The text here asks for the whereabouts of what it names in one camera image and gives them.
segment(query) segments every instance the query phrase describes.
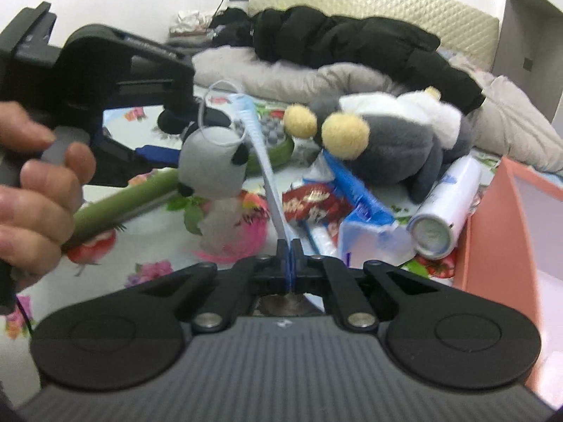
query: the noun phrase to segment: panda head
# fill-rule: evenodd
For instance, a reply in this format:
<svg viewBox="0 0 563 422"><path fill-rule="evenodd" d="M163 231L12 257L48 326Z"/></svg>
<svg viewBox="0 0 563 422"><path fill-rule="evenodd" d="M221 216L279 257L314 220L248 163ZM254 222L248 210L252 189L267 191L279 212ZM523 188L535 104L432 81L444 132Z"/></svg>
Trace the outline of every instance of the panda head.
<svg viewBox="0 0 563 422"><path fill-rule="evenodd" d="M178 162L181 195L219 200L240 194L249 152L235 131L193 125L185 131L183 139Z"/></svg>

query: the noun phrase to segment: red wrapper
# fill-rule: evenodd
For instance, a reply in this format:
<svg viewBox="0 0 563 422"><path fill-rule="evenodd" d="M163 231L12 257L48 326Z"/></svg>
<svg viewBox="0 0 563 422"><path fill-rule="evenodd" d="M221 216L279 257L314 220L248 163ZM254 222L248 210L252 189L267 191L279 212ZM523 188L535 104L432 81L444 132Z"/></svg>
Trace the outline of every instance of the red wrapper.
<svg viewBox="0 0 563 422"><path fill-rule="evenodd" d="M305 184L285 192L281 199L288 222L337 222L352 211L345 198L337 197L331 187L323 183Z"/></svg>

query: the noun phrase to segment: yellow plush foot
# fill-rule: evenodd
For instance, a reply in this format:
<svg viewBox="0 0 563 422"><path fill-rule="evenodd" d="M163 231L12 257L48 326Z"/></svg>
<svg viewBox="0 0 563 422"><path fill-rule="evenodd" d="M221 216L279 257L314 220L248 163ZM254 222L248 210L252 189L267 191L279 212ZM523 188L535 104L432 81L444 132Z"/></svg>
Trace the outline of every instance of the yellow plush foot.
<svg viewBox="0 0 563 422"><path fill-rule="evenodd" d="M334 157L354 160L367 148L369 125L356 114L334 112L321 127L323 146Z"/></svg>
<svg viewBox="0 0 563 422"><path fill-rule="evenodd" d="M292 104L283 115L286 131L296 138L310 138L316 135L316 116L306 106Z"/></svg>

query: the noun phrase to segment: human hand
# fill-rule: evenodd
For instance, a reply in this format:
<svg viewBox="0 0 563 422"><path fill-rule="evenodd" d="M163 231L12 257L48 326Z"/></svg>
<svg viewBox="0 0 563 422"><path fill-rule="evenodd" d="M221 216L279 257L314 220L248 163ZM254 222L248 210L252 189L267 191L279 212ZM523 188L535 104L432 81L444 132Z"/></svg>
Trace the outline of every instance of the human hand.
<svg viewBox="0 0 563 422"><path fill-rule="evenodd" d="M47 149L55 141L50 129L32 121L17 103L0 102L0 145L18 153ZM72 215L82 205L82 186L94 175L90 149L73 143L65 165L27 161L21 188L0 186L0 259L22 270L18 291L36 283L58 265L61 245L72 235Z"/></svg>

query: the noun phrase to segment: gray ribbed surface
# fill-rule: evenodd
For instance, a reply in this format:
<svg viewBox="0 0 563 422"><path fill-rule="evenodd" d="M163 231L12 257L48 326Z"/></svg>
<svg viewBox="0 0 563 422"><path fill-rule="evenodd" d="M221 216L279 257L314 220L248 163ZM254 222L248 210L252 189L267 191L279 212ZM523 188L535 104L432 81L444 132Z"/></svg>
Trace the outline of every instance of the gray ribbed surface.
<svg viewBox="0 0 563 422"><path fill-rule="evenodd" d="M330 317L239 318L197 337L174 368L135 389L50 387L20 412L30 422L538 422L551 410L515 386L451 395L401 373L379 342Z"/></svg>

